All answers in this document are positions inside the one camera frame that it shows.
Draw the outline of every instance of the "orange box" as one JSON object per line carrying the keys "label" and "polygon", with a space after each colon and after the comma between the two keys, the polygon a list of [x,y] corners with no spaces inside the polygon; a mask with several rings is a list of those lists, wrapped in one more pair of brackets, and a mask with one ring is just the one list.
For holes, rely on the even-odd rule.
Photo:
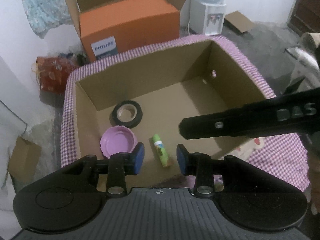
{"label": "orange box", "polygon": [[180,11],[166,0],[123,0],[80,14],[81,41],[95,61],[179,38]]}
{"label": "orange box", "polygon": [[91,62],[179,37],[185,0],[65,0]]}

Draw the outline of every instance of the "screw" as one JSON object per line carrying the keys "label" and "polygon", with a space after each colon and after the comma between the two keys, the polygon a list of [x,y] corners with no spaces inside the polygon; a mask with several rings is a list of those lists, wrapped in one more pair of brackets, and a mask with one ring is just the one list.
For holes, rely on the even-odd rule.
{"label": "screw", "polygon": [[108,189],[108,192],[112,195],[119,195],[121,194],[122,192],[124,192],[124,189],[121,188],[121,187],[110,187]]}
{"label": "screw", "polygon": [[209,186],[200,186],[197,188],[197,191],[201,194],[210,194],[213,192],[213,188]]}
{"label": "screw", "polygon": [[214,126],[217,128],[217,129],[222,129],[223,128],[223,122],[216,122],[214,124]]}

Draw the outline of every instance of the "wooden door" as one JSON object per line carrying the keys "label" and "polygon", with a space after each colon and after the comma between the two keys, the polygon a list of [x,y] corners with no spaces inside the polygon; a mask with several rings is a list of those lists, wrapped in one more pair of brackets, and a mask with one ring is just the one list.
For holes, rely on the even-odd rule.
{"label": "wooden door", "polygon": [[288,26],[299,35],[320,33],[320,0],[297,0]]}

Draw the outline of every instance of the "black tape roll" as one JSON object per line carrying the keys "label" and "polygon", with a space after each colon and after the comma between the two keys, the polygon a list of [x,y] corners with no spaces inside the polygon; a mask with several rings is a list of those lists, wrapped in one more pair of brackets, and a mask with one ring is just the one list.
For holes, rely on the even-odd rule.
{"label": "black tape roll", "polygon": [[[131,116],[128,120],[121,119],[121,115],[126,112],[126,114],[130,113]],[[116,125],[123,125],[127,128],[136,127],[142,119],[142,110],[140,105],[136,101],[128,100],[123,101],[116,105],[111,113],[113,121]]]}

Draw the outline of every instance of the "open cardboard box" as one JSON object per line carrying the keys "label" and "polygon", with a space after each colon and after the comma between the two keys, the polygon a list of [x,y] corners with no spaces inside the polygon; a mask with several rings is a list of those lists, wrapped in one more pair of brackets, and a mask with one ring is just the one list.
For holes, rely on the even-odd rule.
{"label": "open cardboard box", "polygon": [[65,0],[91,62],[179,38],[186,0]]}
{"label": "open cardboard box", "polygon": [[[179,143],[189,152],[202,152],[218,159],[248,140],[246,137],[185,140],[178,129],[183,118],[265,99],[231,56],[211,40],[118,63],[77,82],[74,88],[78,158],[95,154],[102,159],[100,138],[111,127],[110,114],[115,105],[129,99],[140,104],[143,118],[132,131],[145,146],[145,158],[139,175],[126,176],[128,188],[152,186],[178,175]],[[169,168],[163,168],[156,155],[150,141],[154,134],[159,134],[174,160]]]}

